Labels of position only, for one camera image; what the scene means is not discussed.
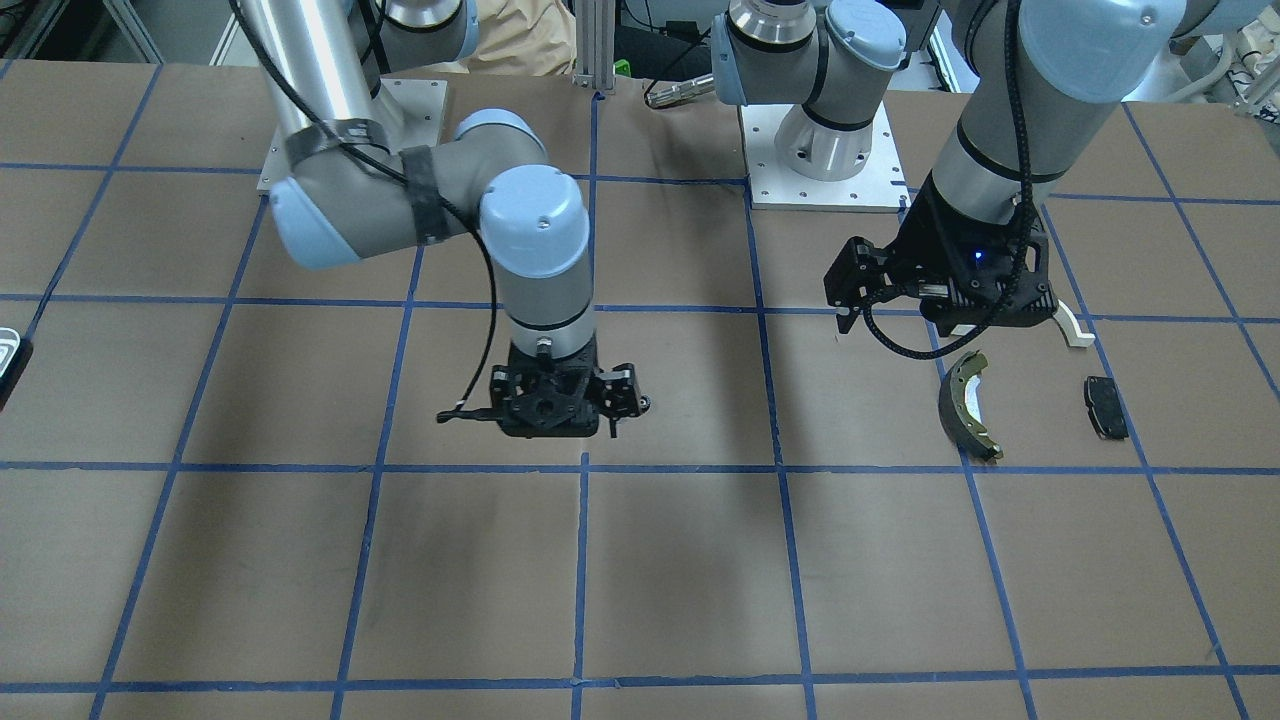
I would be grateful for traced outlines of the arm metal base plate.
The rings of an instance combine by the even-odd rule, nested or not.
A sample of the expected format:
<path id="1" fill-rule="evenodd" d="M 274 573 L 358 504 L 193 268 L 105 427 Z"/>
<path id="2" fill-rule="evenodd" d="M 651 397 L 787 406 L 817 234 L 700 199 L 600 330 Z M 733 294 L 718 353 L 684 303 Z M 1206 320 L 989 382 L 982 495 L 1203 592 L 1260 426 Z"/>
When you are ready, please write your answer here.
<path id="1" fill-rule="evenodd" d="M 796 105 L 739 109 L 756 208 L 895 213 L 908 183 L 883 105 L 854 132 L 817 126 Z"/>

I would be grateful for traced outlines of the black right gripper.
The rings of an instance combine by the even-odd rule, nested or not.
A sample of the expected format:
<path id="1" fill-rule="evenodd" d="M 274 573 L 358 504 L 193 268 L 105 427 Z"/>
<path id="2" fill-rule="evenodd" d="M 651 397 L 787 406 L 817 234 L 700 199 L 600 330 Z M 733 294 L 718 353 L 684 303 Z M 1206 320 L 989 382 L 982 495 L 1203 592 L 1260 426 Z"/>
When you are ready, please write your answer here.
<path id="1" fill-rule="evenodd" d="M 493 416 L 502 432 L 524 438 L 591 437 L 604 416 L 616 437 L 621 418 L 641 415 L 635 365 L 604 372 L 596 360 L 596 337 L 562 359 L 511 347 L 508 363 L 494 366 L 489 382 Z"/>

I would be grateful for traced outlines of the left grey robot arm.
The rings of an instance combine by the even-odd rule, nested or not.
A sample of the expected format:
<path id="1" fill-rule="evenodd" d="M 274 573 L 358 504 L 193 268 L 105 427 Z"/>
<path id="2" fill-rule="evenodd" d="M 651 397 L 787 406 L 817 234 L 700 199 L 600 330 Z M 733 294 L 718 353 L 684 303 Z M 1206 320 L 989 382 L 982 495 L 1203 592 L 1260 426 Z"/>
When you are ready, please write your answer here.
<path id="1" fill-rule="evenodd" d="M 868 163 L 892 74 L 945 12 L 975 91 L 886 249 L 849 240 L 824 277 L 847 332 L 916 299 L 964 345 L 1059 311 L 1038 205 L 1175 38 L 1229 37 L 1262 1 L 732 1 L 710 28 L 722 102 L 771 106 L 783 170 L 835 184 Z"/>

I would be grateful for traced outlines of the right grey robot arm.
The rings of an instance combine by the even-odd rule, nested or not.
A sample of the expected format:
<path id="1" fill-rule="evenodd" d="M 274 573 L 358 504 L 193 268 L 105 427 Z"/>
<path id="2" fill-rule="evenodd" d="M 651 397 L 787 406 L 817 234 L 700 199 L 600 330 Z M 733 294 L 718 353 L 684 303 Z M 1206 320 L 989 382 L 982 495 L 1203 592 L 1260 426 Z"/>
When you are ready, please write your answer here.
<path id="1" fill-rule="evenodd" d="M 233 1 L 276 92 L 288 172 L 268 191 L 285 250 L 324 269 L 470 234 L 509 352 L 489 406 L 436 420 L 492 421 L 515 437 L 589 437 L 652 402 L 631 364 L 596 354 L 590 220 L 579 182 L 554 168 L 517 114 L 483 109 L 452 138 L 379 88 L 380 70 L 460 60 L 480 36 L 474 1 Z"/>

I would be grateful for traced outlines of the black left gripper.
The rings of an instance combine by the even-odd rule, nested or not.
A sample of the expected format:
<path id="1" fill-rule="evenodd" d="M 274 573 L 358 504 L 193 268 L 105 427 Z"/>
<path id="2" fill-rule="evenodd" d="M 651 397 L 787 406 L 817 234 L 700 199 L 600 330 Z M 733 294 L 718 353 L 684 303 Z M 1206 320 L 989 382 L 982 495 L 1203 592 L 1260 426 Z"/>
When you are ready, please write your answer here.
<path id="1" fill-rule="evenodd" d="M 922 314 L 942 331 L 977 325 L 998 304 L 1019 238 L 1015 219 L 1001 225 L 965 217 L 927 178 L 895 238 L 895 283 L 918 297 Z M 1033 327 L 1053 315 L 1047 251 L 1043 222 L 1034 217 L 1028 266 L 995 325 Z"/>

